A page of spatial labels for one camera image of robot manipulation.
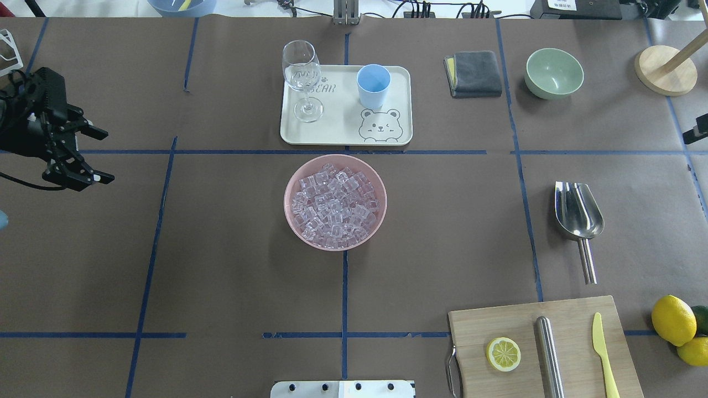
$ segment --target pink bowl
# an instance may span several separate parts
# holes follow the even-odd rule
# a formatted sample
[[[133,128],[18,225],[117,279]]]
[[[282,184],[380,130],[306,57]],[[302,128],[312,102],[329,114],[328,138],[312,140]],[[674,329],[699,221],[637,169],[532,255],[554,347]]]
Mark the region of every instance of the pink bowl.
[[[297,191],[300,191],[300,184],[299,181],[300,179],[311,176],[312,174],[315,174],[317,171],[320,171],[322,169],[322,166],[324,166],[327,163],[332,163],[337,169],[343,169],[345,167],[348,167],[353,171],[354,173],[357,173],[359,171],[363,172],[364,175],[366,175],[366,178],[369,179],[371,184],[374,186],[374,193],[376,194],[376,199],[379,200],[379,210],[377,211],[377,222],[374,228],[372,229],[371,233],[364,238],[364,240],[360,241],[357,244],[354,244],[349,247],[345,247],[344,249],[327,249],[326,247],[320,247],[317,246],[316,244],[306,240],[304,237],[302,237],[300,230],[297,228],[297,225],[295,225],[295,221],[293,220],[293,217],[295,216],[292,214],[292,197],[295,196],[295,193]],[[290,181],[287,182],[287,187],[285,188],[285,197],[283,198],[283,207],[285,209],[285,219],[287,220],[288,225],[292,229],[292,231],[299,237],[303,242],[307,243],[308,245],[320,249],[320,250],[325,250],[325,251],[344,251],[344,250],[349,250],[349,249],[354,249],[355,247],[361,245],[362,243],[366,242],[369,240],[370,237],[374,236],[376,231],[379,230],[379,227],[381,226],[381,223],[384,220],[384,216],[386,215],[386,207],[388,204],[388,199],[386,196],[386,188],[384,187],[384,182],[381,181],[381,177],[379,177],[379,174],[372,169],[371,166],[366,164],[363,160],[357,159],[355,157],[351,157],[348,155],[341,155],[341,154],[330,154],[330,155],[324,155],[320,157],[316,157],[312,159],[311,161],[308,161],[306,164],[303,164],[300,166],[300,168],[295,172],[295,174],[292,175],[290,178]]]

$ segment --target yellow handle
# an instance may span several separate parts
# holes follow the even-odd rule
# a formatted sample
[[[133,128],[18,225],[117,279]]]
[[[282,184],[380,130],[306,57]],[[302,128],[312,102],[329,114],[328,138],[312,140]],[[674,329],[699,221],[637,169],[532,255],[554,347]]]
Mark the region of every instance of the yellow handle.
[[[603,373],[605,374],[605,393],[607,394],[607,398],[620,398],[620,392],[617,391],[617,384],[615,383],[615,376],[612,375],[610,359],[607,356],[603,356]]]
[[[192,0],[185,0],[184,3],[182,3],[182,6],[180,6],[179,10],[177,11],[184,11],[187,8],[189,8],[189,5],[192,3]]]

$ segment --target lemon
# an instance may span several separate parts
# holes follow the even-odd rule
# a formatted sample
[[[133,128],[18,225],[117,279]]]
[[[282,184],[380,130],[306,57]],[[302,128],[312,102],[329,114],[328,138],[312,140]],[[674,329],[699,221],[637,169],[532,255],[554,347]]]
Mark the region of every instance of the lemon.
[[[691,366],[708,366],[708,337],[696,337],[676,349],[678,356]]]
[[[693,314],[696,316],[697,332],[708,336],[708,307],[697,305],[691,307]]]
[[[651,323],[662,339],[677,347],[696,335],[696,317],[691,307],[676,296],[666,295],[656,302]]]
[[[497,337],[487,344],[487,360],[497,370],[509,372],[521,362],[521,350],[514,340]]]

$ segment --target bear drawing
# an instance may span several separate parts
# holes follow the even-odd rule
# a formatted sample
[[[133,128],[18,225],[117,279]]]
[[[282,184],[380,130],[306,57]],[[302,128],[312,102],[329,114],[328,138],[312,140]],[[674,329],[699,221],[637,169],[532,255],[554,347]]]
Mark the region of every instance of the bear drawing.
[[[398,142],[403,136],[403,128],[399,123],[401,113],[395,109],[388,112],[374,112],[371,109],[364,109],[361,112],[361,127],[359,135],[364,142],[372,140],[374,142]]]

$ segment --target cutting board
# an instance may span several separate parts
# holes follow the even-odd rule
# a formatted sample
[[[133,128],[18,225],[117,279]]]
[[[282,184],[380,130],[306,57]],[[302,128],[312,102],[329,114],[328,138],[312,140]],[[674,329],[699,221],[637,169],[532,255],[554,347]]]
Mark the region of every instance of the cutting board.
[[[603,316],[605,341],[622,398],[643,398],[634,363],[612,296],[451,311],[450,331],[466,398],[543,398],[543,380],[534,333],[536,318],[551,321],[566,397],[602,398],[605,382],[600,357],[593,350],[593,315]],[[514,340],[521,362],[511,372],[489,365],[486,346],[495,337]]]

